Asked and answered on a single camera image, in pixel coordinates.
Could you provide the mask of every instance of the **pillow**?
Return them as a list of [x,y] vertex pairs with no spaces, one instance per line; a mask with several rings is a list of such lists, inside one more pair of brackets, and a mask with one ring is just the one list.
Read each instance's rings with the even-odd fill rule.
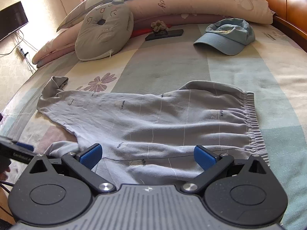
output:
[[170,14],[213,14],[271,24],[273,15],[266,0],[129,0],[135,20]]
[[88,12],[98,5],[109,3],[113,0],[85,0],[75,7],[61,22],[57,28],[57,32],[62,28],[69,28],[82,22]]
[[73,43],[75,44],[82,22],[73,27],[61,32],[52,40],[48,41],[32,58],[32,63],[36,65],[39,60],[50,53],[61,50],[63,47]]
[[119,52],[133,30],[133,14],[123,0],[100,5],[83,20],[75,44],[82,61],[102,59]]
[[157,20],[163,21],[165,24],[172,26],[185,25],[185,24],[205,24],[216,23],[220,20],[228,18],[222,15],[209,15],[209,14],[179,14],[179,15],[163,15],[143,20],[135,21],[133,30],[144,28],[151,28],[151,23]]
[[40,68],[42,66],[44,66],[45,64],[49,63],[50,61],[53,61],[57,58],[60,58],[61,56],[67,54],[67,53],[71,53],[75,51],[75,43],[70,43],[67,44],[59,49],[56,49],[54,51],[52,51],[51,53],[47,54],[46,56],[44,56],[43,58],[41,58],[36,65],[36,68]]

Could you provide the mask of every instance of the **metal screw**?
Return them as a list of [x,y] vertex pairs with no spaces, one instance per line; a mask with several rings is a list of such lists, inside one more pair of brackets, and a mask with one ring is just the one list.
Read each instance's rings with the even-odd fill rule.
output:
[[186,183],[182,186],[185,191],[195,191],[198,189],[198,186],[194,183]]
[[114,186],[111,183],[104,182],[104,183],[100,184],[98,186],[98,188],[102,191],[110,191],[114,188]]

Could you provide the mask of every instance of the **flower ornament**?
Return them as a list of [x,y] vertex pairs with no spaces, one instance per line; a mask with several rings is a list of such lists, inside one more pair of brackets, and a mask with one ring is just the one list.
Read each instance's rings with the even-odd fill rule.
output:
[[159,32],[161,30],[167,29],[167,26],[163,21],[157,20],[156,22],[151,23],[150,25],[154,32]]

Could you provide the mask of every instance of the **gray sweatpants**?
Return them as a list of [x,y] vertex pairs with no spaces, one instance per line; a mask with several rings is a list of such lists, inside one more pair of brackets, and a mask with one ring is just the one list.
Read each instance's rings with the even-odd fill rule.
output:
[[37,109],[78,143],[57,142],[47,153],[61,156],[100,143],[103,157],[93,170],[117,187],[183,184],[203,171],[193,158],[197,144],[237,159],[267,156],[253,93],[211,81],[191,81],[162,95],[61,90],[67,82],[52,77]]

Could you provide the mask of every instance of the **blue gripper pad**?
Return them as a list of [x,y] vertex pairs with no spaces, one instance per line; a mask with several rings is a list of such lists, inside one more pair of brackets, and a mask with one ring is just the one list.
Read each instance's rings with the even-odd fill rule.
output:
[[202,167],[203,170],[207,170],[217,162],[218,155],[215,155],[214,153],[210,153],[209,150],[206,149],[203,146],[195,146],[194,148],[194,160],[198,163],[199,166]]
[[78,155],[80,154],[81,156],[79,162],[91,170],[102,158],[102,146],[98,144],[94,146],[91,150],[87,151],[86,149]]
[[15,143],[16,145],[20,146],[20,147],[23,147],[31,152],[34,151],[34,147],[32,145],[29,145],[29,144],[24,144],[24,143],[20,143],[20,142],[17,142]]

